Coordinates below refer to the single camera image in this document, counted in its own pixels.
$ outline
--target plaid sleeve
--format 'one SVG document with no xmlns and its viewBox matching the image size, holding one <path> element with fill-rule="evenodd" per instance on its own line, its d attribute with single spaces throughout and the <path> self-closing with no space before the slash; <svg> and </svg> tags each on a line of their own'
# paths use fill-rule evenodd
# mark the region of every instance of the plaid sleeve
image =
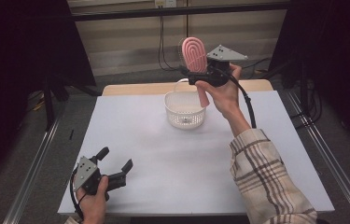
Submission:
<svg viewBox="0 0 350 224">
<path fill-rule="evenodd" d="M 315 223 L 317 214 L 293 184 L 273 143 L 251 129 L 231 143 L 231 173 L 250 223 Z"/>
</svg>

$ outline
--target plastic container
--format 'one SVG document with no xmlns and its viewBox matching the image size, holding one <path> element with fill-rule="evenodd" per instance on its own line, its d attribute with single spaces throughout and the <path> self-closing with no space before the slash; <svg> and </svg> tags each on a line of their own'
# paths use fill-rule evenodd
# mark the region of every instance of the plastic container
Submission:
<svg viewBox="0 0 350 224">
<path fill-rule="evenodd" d="M 206 108 L 201 107 L 198 92 L 176 91 L 179 82 L 188 81 L 180 79 L 175 84 L 174 90 L 166 93 L 166 115 L 170 124 L 184 130 L 199 127 L 205 118 Z"/>
</svg>

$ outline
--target hand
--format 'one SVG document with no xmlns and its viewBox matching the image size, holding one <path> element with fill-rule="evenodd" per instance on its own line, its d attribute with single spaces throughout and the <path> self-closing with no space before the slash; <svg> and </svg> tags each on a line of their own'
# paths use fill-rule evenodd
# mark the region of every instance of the hand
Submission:
<svg viewBox="0 0 350 224">
<path fill-rule="evenodd" d="M 242 68 L 230 63 L 230 69 L 236 80 L 239 80 Z M 207 82 L 197 81 L 195 86 L 207 91 L 213 97 L 217 110 L 230 123 L 234 136 L 250 129 L 250 125 L 245 120 L 244 114 L 239 108 L 238 87 L 234 83 L 228 81 L 225 85 L 215 88 Z"/>
<path fill-rule="evenodd" d="M 99 182 L 96 195 L 85 195 L 83 188 L 77 190 L 78 201 L 82 199 L 80 206 L 84 214 L 84 224 L 102 224 L 105 222 L 105 190 L 107 186 L 108 177 L 104 175 Z"/>
</svg>

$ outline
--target white wall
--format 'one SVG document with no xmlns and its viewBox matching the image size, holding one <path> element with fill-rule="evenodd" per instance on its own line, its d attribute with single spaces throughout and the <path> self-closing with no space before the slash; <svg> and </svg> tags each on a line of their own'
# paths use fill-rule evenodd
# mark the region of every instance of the white wall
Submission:
<svg viewBox="0 0 350 224">
<path fill-rule="evenodd" d="M 154 8 L 154 1 L 148 0 L 111 4 L 119 1 L 132 0 L 69 0 L 69 5 L 74 13 Z M 201 7 L 258 2 L 269 1 L 189 0 L 189 5 Z M 178 7 L 185 4 L 185 0 L 177 1 Z M 206 50 L 222 44 L 252 59 L 262 58 L 272 55 L 285 13 L 285 10 L 275 10 L 190 15 L 189 35 L 199 37 Z M 186 36 L 186 18 L 164 17 L 165 56 L 173 66 L 178 64 L 176 46 Z M 96 76 L 159 68 L 160 18 L 80 21 L 77 28 Z"/>
</svg>

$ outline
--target pink object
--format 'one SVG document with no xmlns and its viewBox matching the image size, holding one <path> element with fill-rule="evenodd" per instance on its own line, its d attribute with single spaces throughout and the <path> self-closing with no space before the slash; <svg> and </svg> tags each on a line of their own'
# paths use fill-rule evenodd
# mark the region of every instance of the pink object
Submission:
<svg viewBox="0 0 350 224">
<path fill-rule="evenodd" d="M 183 41 L 182 53 L 186 67 L 190 72 L 204 73 L 206 72 L 207 59 L 203 42 L 195 37 L 188 37 Z M 206 92 L 201 88 L 197 88 L 200 98 L 201 107 L 207 107 L 209 99 Z"/>
</svg>

